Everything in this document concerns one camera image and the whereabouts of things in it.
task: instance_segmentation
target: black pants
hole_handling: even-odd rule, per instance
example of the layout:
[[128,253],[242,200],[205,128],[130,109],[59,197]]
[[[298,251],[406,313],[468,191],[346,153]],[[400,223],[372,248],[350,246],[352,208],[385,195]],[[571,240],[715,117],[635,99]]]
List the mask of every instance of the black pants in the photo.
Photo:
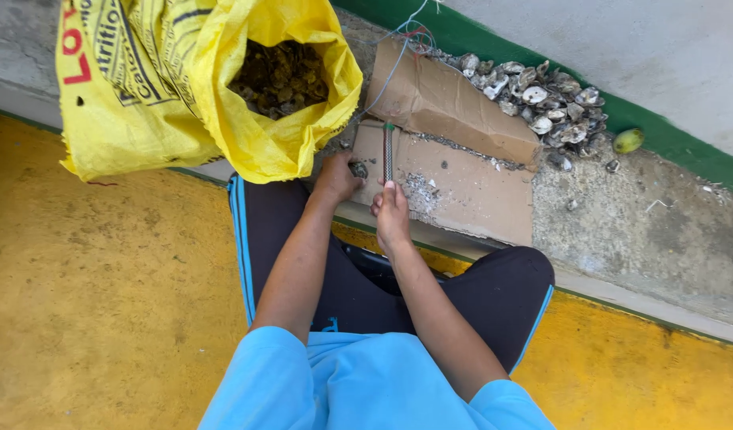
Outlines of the black pants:
[[[229,204],[237,234],[239,272],[252,322],[279,251],[300,220],[308,191],[300,181],[251,184],[234,175]],[[451,302],[511,372],[539,323],[555,274],[549,260],[525,246],[501,249],[441,284]],[[311,331],[415,334],[403,298],[384,292],[330,236],[321,298]]]

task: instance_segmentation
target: person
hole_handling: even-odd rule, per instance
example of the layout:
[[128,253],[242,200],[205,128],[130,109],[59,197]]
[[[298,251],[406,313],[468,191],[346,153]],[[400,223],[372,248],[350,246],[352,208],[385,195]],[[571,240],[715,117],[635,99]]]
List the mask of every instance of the person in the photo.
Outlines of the person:
[[370,210],[401,295],[384,292],[331,234],[364,183],[349,159],[325,159],[310,195],[298,180],[231,178],[251,326],[199,429],[553,428],[508,376],[552,293],[549,261],[501,249],[439,285],[388,181]]

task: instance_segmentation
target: light blue shirt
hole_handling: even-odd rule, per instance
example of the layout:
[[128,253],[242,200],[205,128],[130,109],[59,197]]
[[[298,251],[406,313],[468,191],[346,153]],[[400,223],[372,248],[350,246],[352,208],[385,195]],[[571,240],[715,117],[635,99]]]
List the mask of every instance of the light blue shirt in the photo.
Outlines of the light blue shirt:
[[466,403],[416,336],[279,327],[242,339],[200,430],[552,429],[529,394],[492,381]]

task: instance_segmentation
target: cardboard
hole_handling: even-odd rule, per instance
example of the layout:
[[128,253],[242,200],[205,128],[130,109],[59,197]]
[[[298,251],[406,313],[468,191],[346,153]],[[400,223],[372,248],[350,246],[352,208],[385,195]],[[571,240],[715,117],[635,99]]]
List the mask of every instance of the cardboard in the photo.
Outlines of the cardboard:
[[[378,45],[367,106],[380,94],[401,49],[391,38]],[[442,136],[537,171],[542,145],[523,119],[503,113],[458,70],[425,57],[415,59],[409,49],[369,112],[410,132]]]
[[[381,122],[361,122],[353,155],[364,162],[369,176],[351,200],[371,205],[382,191],[377,183],[382,176]],[[533,176],[502,165],[497,170],[467,151],[394,130],[393,179],[409,198],[412,218],[446,230],[531,246]]]

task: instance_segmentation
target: hand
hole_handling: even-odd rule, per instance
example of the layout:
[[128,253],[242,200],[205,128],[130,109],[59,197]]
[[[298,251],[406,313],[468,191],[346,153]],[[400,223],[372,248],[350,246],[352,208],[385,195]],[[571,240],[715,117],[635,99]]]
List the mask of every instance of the hand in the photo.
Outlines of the hand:
[[[385,183],[382,178],[377,182]],[[382,192],[375,194],[370,211],[377,217],[377,243],[389,259],[402,246],[414,248],[410,237],[410,204],[401,185],[393,181],[385,183]]]
[[323,160],[321,173],[309,201],[324,203],[334,208],[341,201],[351,198],[353,191],[364,186],[367,181],[353,176],[348,168],[351,156],[350,151],[344,151]]

